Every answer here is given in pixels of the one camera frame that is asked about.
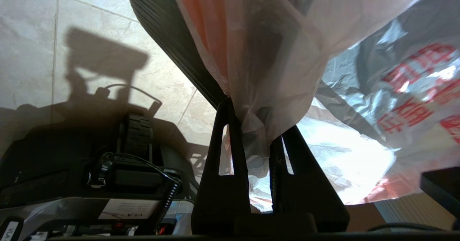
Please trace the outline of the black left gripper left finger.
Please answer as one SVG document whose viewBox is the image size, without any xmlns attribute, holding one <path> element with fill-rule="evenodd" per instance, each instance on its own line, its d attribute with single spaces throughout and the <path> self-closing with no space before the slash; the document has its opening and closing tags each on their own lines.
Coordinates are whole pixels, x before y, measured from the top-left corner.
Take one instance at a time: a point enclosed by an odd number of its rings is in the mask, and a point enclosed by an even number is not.
<svg viewBox="0 0 460 241">
<path fill-rule="evenodd" d="M 234 168 L 232 175 L 219 174 L 225 126 L 230 134 Z M 248 188 L 248 167 L 243 135 L 232 100 L 228 98 L 217 108 L 208 155 L 191 215 L 192 233 L 232 234 L 235 218 L 251 213 Z"/>
</svg>

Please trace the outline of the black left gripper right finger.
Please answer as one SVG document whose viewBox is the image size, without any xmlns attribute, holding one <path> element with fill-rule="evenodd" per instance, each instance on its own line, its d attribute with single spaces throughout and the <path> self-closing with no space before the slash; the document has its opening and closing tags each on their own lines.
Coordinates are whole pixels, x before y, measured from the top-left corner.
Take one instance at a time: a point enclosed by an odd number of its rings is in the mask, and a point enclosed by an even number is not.
<svg viewBox="0 0 460 241">
<path fill-rule="evenodd" d="M 319 232 L 344 232 L 350 215 L 297 126 L 270 145 L 274 213 L 312 216 Z"/>
</svg>

